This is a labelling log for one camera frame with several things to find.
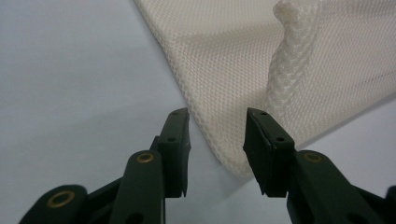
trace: white fabric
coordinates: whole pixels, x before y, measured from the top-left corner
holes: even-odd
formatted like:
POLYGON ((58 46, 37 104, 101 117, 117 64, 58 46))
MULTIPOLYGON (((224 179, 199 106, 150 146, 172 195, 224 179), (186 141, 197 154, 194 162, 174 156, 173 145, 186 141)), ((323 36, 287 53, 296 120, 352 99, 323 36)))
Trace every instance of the white fabric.
POLYGON ((299 145, 396 91, 396 1, 135 1, 235 174, 251 173, 248 107, 269 111, 299 145))

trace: white table surface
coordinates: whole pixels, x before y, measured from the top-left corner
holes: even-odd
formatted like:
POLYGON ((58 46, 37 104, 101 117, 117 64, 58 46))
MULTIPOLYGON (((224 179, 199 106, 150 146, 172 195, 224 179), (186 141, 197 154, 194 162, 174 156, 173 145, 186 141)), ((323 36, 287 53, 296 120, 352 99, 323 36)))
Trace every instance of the white table surface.
MULTIPOLYGON (((395 98, 304 147, 384 196, 396 185, 395 98)), ((120 177, 167 114, 185 106, 133 2, 1 1, 0 223, 19 222, 57 186, 92 192, 120 177)), ((290 223, 285 199, 225 170, 193 118, 190 132, 188 195, 167 200, 167 223, 290 223)))

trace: fabric texture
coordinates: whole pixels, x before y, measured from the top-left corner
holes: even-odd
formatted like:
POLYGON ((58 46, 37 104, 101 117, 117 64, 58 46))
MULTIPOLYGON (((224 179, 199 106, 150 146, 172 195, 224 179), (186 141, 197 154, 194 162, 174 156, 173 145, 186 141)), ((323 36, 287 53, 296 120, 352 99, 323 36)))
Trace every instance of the fabric texture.
POLYGON ((248 107, 300 145, 396 91, 393 0, 135 1, 208 144, 237 175, 251 174, 248 107))

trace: dark green metal part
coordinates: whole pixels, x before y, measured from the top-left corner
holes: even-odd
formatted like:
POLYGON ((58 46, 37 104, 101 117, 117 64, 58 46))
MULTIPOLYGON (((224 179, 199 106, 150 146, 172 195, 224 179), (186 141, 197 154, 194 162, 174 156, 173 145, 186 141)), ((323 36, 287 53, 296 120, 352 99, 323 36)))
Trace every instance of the dark green metal part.
POLYGON ((383 199, 352 186, 326 156, 296 152, 291 137, 264 111, 247 110, 244 150, 262 193, 289 193, 294 224, 396 223, 396 187, 383 199))
POLYGON ((181 193, 186 196, 191 149, 187 108, 169 114, 161 135, 155 138, 152 145, 157 145, 153 149, 158 150, 163 156, 165 197, 179 198, 181 193))
POLYGON ((164 199, 187 191, 189 119, 187 108, 172 112, 150 150, 137 152, 128 160, 123 177, 89 195, 82 186, 53 189, 35 203, 21 223, 164 223, 164 199), (56 197, 55 206, 67 202, 49 208, 51 197, 60 192, 69 196, 73 192, 73 197, 56 197))
POLYGON ((323 154, 303 150, 290 167, 314 223, 383 223, 381 218, 323 154))
POLYGON ((249 108, 244 150, 262 194, 286 197, 294 141, 264 111, 249 108))
POLYGON ((109 223, 160 224, 163 210, 162 156, 153 150, 135 153, 128 160, 109 223))
POLYGON ((60 186, 45 193, 21 220, 21 224, 78 223, 87 190, 78 185, 60 186))

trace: brass screw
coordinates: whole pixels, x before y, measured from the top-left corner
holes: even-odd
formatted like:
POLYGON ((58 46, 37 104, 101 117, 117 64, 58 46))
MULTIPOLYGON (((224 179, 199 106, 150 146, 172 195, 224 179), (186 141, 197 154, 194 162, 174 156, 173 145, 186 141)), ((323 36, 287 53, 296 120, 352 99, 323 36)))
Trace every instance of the brass screw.
POLYGON ((47 207, 49 208, 62 207, 73 201, 75 196, 76 194, 72 190, 64 190, 58 192, 49 198, 49 200, 47 201, 47 207))
POLYGON ((154 155, 151 153, 142 153, 140 154, 136 160, 140 163, 146 163, 154 160, 154 155))
POLYGON ((323 158, 316 153, 307 152, 304 154, 304 158, 308 161, 319 163, 323 161, 323 158))

